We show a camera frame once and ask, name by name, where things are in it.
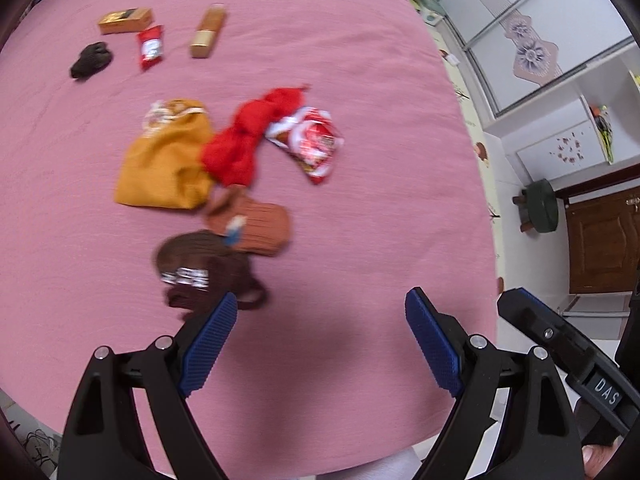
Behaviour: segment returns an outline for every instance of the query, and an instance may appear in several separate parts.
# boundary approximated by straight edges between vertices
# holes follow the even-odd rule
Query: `human hand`
[[[618,444],[613,446],[584,446],[582,459],[584,460],[584,478],[593,480],[602,471],[607,462],[618,449]]]

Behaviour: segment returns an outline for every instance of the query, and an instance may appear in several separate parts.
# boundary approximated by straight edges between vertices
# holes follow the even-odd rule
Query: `wooden door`
[[[633,290],[640,258],[640,203],[636,208],[627,201],[636,198],[640,187],[568,207],[572,294]]]

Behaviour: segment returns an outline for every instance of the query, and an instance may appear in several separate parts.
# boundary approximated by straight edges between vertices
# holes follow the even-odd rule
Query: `yellow pouch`
[[[143,135],[127,150],[115,201],[125,205],[193,209],[207,201],[212,179],[200,161],[213,130],[199,101],[153,104]]]

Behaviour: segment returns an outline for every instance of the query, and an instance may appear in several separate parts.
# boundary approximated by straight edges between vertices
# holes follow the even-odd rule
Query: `red snack packet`
[[[329,176],[335,152],[344,143],[331,115],[309,106],[271,123],[264,136],[289,153],[313,184],[320,184]]]
[[[162,61],[162,25],[138,33],[140,66],[147,70]]]

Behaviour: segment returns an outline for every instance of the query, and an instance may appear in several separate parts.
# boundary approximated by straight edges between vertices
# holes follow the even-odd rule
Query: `bed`
[[[188,56],[204,9],[229,19],[210,59]],[[130,34],[100,37],[107,12],[152,7],[165,60],[141,73]],[[69,67],[104,39],[114,60],[85,82]],[[201,100],[216,129],[278,86],[309,84],[345,137],[331,179],[312,186],[268,142],[252,194],[286,206],[293,236],[254,258],[271,290],[241,312],[194,418],[233,480],[348,468],[437,433],[452,405],[404,320],[421,286],[469,333],[494,334],[490,219],[456,95],[407,0],[44,0],[0,52],[0,387],[61,431],[101,344],[116,352],[174,333],[150,263],[199,212],[113,201],[127,146],[157,100]],[[148,407],[141,418],[169,471]]]

